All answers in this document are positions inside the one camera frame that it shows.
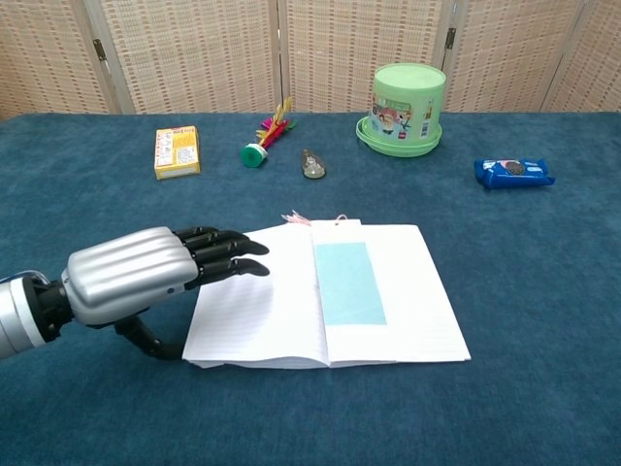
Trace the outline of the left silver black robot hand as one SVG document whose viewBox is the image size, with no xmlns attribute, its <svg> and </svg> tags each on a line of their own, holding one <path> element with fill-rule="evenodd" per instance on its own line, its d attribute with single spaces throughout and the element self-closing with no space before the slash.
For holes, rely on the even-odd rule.
<svg viewBox="0 0 621 466">
<path fill-rule="evenodd" d="M 112 326 L 146 355 L 180 360 L 183 345 L 162 342 L 139 314 L 205 284 L 245 274 L 265 277 L 269 269 L 249 256 L 268 252 L 237 231 L 151 227 L 72 253 L 61 280 L 76 321 Z"/>
</svg>

